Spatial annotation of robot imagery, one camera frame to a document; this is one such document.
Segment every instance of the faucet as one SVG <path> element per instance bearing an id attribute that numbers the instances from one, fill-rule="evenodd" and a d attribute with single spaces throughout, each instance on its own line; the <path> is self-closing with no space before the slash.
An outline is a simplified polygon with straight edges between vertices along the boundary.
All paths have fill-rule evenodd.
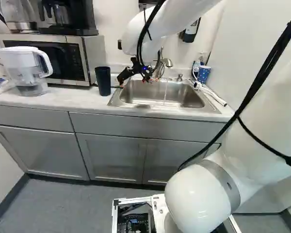
<path id="1" fill-rule="evenodd" d="M 182 82 L 183 74 L 178 74 L 177 82 Z"/>
<path id="2" fill-rule="evenodd" d="M 155 78 L 160 79 L 164 72 L 165 72 L 165 67 L 171 68 L 173 67 L 173 62 L 169 58 L 163 58 L 163 49 L 164 47 L 161 47 L 160 54 L 161 54 L 161 59 L 160 62 L 156 68 L 156 74 Z"/>

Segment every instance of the drawer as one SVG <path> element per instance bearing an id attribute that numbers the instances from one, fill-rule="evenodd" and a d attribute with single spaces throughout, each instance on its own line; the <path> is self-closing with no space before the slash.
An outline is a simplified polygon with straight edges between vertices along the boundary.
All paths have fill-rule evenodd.
<path id="1" fill-rule="evenodd" d="M 77 133 L 209 142 L 224 123 L 70 112 Z"/>
<path id="2" fill-rule="evenodd" d="M 0 125 L 73 132 L 68 112 L 2 105 Z"/>

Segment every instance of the gray ring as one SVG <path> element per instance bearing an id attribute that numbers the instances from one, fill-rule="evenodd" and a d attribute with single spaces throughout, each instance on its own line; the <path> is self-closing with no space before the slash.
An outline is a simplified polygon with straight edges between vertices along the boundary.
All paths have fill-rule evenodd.
<path id="1" fill-rule="evenodd" d="M 213 161 L 204 159 L 200 163 L 198 163 L 198 165 L 207 169 L 220 182 L 228 196 L 231 205 L 231 213 L 237 210 L 237 208 L 241 204 L 241 195 L 233 178 L 222 167 L 220 167 Z"/>

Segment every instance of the kitchen sink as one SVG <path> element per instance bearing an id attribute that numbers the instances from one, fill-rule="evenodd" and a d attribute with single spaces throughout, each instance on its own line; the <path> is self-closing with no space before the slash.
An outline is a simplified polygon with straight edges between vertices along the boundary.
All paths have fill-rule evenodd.
<path id="1" fill-rule="evenodd" d="M 193 89 L 189 81 L 159 80 L 152 83 L 131 79 L 123 89 L 117 89 L 109 106 L 186 110 L 219 113 L 204 94 Z"/>

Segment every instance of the countertop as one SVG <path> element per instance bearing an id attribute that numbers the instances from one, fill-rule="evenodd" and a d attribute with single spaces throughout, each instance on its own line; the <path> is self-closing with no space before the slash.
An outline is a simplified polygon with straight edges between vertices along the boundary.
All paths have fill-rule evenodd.
<path id="1" fill-rule="evenodd" d="M 223 107 L 212 97 L 207 96 L 210 102 L 217 107 L 221 114 L 202 113 L 198 109 L 189 114 L 177 110 L 151 110 L 125 107 L 108 106 L 115 88 L 111 89 L 111 95 L 103 97 L 99 94 L 98 87 L 49 87 L 49 92 L 38 97 L 23 97 L 17 90 L 11 89 L 0 95 L 0 105 L 25 107 L 46 110 L 58 110 L 80 113 L 108 114 L 134 117 L 157 117 L 183 120 L 227 122 L 234 114 L 229 107 Z"/>

